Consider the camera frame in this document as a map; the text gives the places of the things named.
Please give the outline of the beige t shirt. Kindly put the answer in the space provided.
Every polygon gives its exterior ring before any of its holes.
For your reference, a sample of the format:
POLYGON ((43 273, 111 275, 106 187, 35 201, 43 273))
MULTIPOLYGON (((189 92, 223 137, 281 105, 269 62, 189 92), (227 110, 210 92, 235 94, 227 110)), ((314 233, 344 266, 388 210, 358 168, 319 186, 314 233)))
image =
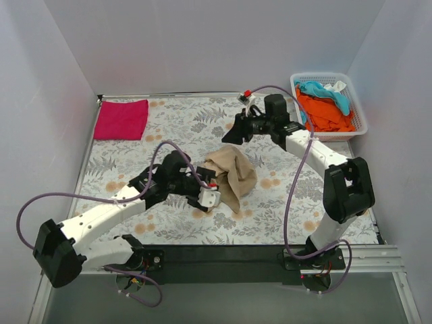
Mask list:
POLYGON ((221 202, 239 213, 240 199, 257 184, 256 169, 248 157, 235 146, 224 145, 208 153, 200 166, 216 172, 221 202))

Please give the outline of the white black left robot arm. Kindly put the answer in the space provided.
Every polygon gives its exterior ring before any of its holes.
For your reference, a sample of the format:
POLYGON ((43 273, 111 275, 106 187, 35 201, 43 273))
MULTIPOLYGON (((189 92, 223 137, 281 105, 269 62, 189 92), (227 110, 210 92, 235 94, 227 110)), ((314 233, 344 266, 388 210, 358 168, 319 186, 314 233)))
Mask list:
POLYGON ((97 238, 129 218, 162 203, 170 194, 184 196, 189 205, 207 212, 220 201, 216 173, 204 167, 190 170, 188 156, 178 151, 162 163, 147 167, 113 196, 112 203, 55 223, 44 222, 39 229, 33 256, 54 288, 61 288, 82 271, 117 267, 122 271, 159 270, 160 250, 147 251, 133 235, 117 236, 109 242, 97 238))

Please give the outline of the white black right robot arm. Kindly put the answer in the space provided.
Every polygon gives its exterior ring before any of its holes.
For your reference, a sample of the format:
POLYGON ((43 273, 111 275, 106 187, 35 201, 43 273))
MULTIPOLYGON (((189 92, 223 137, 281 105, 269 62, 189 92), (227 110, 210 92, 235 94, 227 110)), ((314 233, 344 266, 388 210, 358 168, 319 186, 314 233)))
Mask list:
POLYGON ((313 268, 323 267, 330 260, 330 252, 343 242, 342 236, 354 219, 375 204, 367 162, 335 152, 312 130, 292 121, 281 94, 267 95, 263 111, 255 105, 250 91, 240 93, 238 100, 244 108, 222 138, 224 143, 241 145, 255 135, 268 135, 282 150, 299 157, 301 166, 308 165, 323 179, 325 213, 319 226, 307 238, 303 250, 286 250, 291 259, 306 261, 313 268))

